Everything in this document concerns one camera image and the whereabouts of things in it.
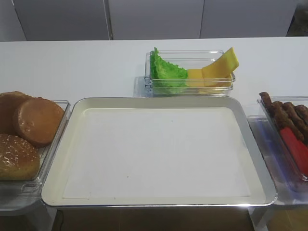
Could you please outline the clear left bun container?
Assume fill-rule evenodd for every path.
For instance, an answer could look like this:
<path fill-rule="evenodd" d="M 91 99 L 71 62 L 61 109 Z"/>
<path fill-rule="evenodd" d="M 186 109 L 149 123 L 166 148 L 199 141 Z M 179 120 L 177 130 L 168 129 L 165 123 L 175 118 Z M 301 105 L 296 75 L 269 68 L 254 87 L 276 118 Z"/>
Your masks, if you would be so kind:
<path fill-rule="evenodd" d="M 46 181 L 46 177 L 51 168 L 58 144 L 70 118 L 69 101 L 62 100 L 54 102 L 64 110 L 64 115 L 51 144 L 38 149 L 38 154 L 40 157 L 38 173 L 31 180 L 2 180 L 0 182 L 1 198 L 40 197 L 41 188 Z"/>

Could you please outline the sesame top bun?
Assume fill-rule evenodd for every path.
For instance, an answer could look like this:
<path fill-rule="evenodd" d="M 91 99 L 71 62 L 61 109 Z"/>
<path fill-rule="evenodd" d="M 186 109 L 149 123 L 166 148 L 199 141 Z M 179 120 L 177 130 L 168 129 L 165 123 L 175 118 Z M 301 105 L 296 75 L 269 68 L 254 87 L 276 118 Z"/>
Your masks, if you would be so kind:
<path fill-rule="evenodd" d="M 0 135 L 0 179 L 32 180 L 40 168 L 39 151 L 14 135 Z"/>

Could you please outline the red tomato slice left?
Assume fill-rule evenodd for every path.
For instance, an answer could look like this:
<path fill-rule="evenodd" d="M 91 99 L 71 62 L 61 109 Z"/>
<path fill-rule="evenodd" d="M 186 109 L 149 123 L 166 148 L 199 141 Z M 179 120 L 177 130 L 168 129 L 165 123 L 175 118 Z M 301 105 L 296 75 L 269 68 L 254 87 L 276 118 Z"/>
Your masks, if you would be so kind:
<path fill-rule="evenodd" d="M 290 128 L 280 130 L 280 135 L 286 144 L 303 180 L 308 180 L 308 148 L 293 134 Z"/>

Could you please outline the flat yellow cheese slice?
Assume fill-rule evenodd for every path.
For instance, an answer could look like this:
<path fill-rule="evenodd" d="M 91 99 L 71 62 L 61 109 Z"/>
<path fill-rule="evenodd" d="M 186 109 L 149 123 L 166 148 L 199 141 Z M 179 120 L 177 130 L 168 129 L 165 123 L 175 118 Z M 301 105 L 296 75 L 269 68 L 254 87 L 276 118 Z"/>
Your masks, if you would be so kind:
<path fill-rule="evenodd" d="M 201 69 L 188 69 L 187 70 L 186 85 L 191 88 L 204 87 L 204 78 Z"/>

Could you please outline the white metal baking tray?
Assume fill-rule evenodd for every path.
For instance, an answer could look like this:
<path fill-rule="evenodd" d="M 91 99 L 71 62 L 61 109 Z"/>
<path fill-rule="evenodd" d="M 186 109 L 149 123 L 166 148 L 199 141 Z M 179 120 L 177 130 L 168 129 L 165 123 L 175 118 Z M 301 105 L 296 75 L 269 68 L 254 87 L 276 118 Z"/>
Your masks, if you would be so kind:
<path fill-rule="evenodd" d="M 266 206 L 277 192 L 234 98 L 85 98 L 41 196 L 56 207 Z"/>

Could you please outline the brown meat patty middle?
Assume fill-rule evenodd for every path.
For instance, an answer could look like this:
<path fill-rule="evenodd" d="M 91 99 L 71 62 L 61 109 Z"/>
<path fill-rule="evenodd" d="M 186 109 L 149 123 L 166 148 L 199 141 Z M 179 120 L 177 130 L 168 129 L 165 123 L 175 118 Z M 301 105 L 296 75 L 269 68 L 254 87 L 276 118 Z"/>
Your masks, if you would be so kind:
<path fill-rule="evenodd" d="M 294 105 L 291 102 L 286 102 L 282 104 L 282 107 L 286 111 L 289 118 L 292 120 L 293 124 L 296 127 L 296 129 L 294 130 L 294 133 L 296 133 L 297 138 L 301 141 L 304 141 L 305 134 L 307 131 L 306 124 L 296 113 Z"/>

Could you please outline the brown bun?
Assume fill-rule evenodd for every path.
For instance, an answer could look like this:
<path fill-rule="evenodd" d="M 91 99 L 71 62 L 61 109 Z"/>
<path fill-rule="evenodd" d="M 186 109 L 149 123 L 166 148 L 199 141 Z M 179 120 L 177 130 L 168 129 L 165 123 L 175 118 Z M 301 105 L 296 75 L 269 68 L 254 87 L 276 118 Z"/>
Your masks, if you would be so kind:
<path fill-rule="evenodd" d="M 51 144 L 63 116 L 64 110 L 55 102 L 31 98 L 15 110 L 13 127 L 21 138 L 41 148 Z"/>
<path fill-rule="evenodd" d="M 19 91 L 3 92 L 0 94 L 0 133 L 17 135 L 13 126 L 15 110 L 32 96 Z"/>

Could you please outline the brown bottom bun back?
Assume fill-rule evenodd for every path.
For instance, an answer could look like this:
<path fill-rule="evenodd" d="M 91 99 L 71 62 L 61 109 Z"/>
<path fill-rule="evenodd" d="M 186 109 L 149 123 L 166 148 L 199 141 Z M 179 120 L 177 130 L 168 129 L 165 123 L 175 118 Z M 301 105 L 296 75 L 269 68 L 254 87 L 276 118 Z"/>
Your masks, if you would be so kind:
<path fill-rule="evenodd" d="M 17 135 L 13 126 L 15 110 L 32 96 L 19 91 L 3 92 L 0 94 L 0 133 Z"/>

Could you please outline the brown bottom bun front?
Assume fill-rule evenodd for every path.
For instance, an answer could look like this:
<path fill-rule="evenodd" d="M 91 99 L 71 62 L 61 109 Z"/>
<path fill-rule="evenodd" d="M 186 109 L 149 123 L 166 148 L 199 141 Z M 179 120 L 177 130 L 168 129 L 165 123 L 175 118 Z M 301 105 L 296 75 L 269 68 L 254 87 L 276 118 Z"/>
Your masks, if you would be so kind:
<path fill-rule="evenodd" d="M 51 144 L 63 116 L 64 110 L 55 102 L 31 98 L 15 110 L 13 127 L 21 138 L 41 148 Z"/>

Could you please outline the brown meat patty right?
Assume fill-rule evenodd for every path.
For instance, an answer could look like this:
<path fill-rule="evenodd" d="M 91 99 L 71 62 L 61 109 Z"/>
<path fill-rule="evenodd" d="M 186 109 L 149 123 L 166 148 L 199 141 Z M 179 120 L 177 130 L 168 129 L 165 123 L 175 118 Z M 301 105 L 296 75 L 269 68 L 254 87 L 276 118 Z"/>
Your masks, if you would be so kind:
<path fill-rule="evenodd" d="M 303 105 L 297 105 L 295 107 L 296 113 L 299 115 L 299 117 L 305 122 L 306 125 L 308 125 L 308 108 Z"/>

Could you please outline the clear center vegetable container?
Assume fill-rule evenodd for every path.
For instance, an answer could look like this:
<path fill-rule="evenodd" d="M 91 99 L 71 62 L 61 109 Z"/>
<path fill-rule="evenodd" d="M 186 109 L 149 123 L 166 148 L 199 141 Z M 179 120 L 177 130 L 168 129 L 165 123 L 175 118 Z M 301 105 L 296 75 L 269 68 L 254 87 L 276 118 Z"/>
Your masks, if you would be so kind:
<path fill-rule="evenodd" d="M 186 85 L 184 88 L 160 88 L 154 87 L 150 71 L 150 51 L 146 54 L 144 91 L 150 97 L 167 97 L 182 95 L 209 95 L 209 96 L 227 96 L 233 90 L 235 82 L 234 72 L 232 73 L 232 84 L 229 87 L 202 87 L 191 88 Z M 186 70 L 202 69 L 222 56 L 225 51 L 222 50 L 185 50 L 185 51 L 160 51 L 159 55 L 173 64 L 177 64 Z"/>

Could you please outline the clear right meat container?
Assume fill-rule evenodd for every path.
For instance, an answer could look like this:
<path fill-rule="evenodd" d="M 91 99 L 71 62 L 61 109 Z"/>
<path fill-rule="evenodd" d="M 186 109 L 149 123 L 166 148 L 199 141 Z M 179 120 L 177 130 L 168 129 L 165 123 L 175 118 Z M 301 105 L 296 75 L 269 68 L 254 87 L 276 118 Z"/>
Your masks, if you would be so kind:
<path fill-rule="evenodd" d="M 272 177 L 294 192 L 307 193 L 308 179 L 298 170 L 263 101 L 258 99 L 257 102 L 261 115 L 253 120 L 256 124 L 254 134 Z"/>

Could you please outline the leaning yellow cheese slice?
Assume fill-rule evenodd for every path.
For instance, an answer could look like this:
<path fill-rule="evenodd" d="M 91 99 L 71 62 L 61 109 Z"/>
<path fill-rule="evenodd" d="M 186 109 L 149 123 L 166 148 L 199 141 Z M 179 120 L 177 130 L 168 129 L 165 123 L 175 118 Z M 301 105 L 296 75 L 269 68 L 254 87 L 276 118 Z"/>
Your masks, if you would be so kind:
<path fill-rule="evenodd" d="M 239 66 L 233 47 L 228 49 L 212 64 L 202 68 L 205 87 L 229 87 L 232 73 Z"/>

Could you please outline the brown meat patty left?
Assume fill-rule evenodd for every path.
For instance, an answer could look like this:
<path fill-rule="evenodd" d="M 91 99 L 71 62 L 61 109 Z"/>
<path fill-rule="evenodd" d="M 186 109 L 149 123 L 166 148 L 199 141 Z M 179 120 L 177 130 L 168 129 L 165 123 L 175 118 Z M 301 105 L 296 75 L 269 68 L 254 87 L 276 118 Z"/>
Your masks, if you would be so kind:
<path fill-rule="evenodd" d="M 278 129 L 281 130 L 285 127 L 288 127 L 288 115 L 283 110 L 282 103 L 279 101 L 272 102 L 267 92 L 261 92 L 259 95 Z"/>

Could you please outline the green lettuce leaf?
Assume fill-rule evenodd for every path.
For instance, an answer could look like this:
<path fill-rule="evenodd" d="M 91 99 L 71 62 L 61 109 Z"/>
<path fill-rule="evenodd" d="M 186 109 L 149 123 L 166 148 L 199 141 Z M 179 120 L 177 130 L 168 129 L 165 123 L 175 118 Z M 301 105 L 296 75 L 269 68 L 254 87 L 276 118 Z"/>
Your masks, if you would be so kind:
<path fill-rule="evenodd" d="M 165 61 L 156 47 L 150 55 L 150 71 L 154 87 L 167 89 L 186 87 L 187 70 Z"/>

